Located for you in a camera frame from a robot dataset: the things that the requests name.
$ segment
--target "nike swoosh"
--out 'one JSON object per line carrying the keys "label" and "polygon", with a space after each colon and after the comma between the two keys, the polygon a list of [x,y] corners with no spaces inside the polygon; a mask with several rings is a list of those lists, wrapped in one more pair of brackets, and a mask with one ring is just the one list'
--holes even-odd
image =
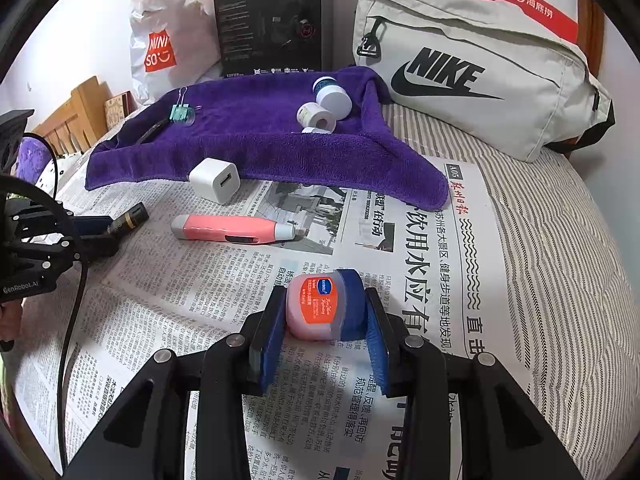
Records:
{"label": "nike swoosh", "polygon": [[391,88],[400,95],[407,97],[451,95],[456,97],[483,97],[485,99],[500,99],[500,101],[503,101],[503,98],[493,95],[476,94],[471,91],[460,91],[456,88],[443,88],[441,86],[417,85],[415,83],[411,83],[410,81],[407,81],[406,76],[404,75],[404,70],[408,64],[409,62],[406,62],[402,65],[391,79]]}

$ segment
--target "nike logo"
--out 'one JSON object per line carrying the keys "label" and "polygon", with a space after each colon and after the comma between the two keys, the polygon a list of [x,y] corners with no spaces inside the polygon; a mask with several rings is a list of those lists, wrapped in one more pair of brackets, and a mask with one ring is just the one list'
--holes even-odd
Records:
{"label": "nike logo", "polygon": [[[407,80],[405,72],[415,73],[419,77],[446,86],[411,83]],[[466,86],[466,83],[476,81],[478,78],[476,74],[482,72],[484,68],[481,66],[437,50],[424,48],[412,62],[405,63],[396,71],[391,79],[391,88],[396,93],[407,97],[456,96],[502,100],[501,97],[472,92]]]}

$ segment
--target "pink pen-like device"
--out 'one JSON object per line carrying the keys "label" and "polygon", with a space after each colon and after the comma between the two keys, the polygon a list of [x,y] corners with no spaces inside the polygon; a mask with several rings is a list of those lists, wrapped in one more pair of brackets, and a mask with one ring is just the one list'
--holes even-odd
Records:
{"label": "pink pen-like device", "polygon": [[172,222],[171,231],[181,240],[235,244],[270,244],[293,240],[296,236],[291,224],[278,224],[255,216],[180,215]]}

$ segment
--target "wooden bed frame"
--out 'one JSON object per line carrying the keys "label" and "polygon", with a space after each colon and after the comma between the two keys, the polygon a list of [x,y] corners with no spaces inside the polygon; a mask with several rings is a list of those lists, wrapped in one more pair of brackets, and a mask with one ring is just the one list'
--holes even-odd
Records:
{"label": "wooden bed frame", "polygon": [[105,99],[93,76],[74,88],[71,97],[33,131],[47,140],[57,156],[84,153],[107,132]]}

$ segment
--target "orange label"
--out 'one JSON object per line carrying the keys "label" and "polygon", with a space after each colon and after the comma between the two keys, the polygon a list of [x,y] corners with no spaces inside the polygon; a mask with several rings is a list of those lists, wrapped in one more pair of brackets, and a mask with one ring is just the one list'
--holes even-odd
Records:
{"label": "orange label", "polygon": [[338,307],[338,291],[331,278],[307,278],[300,290],[300,309],[307,323],[331,323]]}
{"label": "orange label", "polygon": [[166,29],[162,32],[150,32],[149,48],[145,56],[145,72],[155,72],[174,65],[176,65],[174,48],[171,46]]}

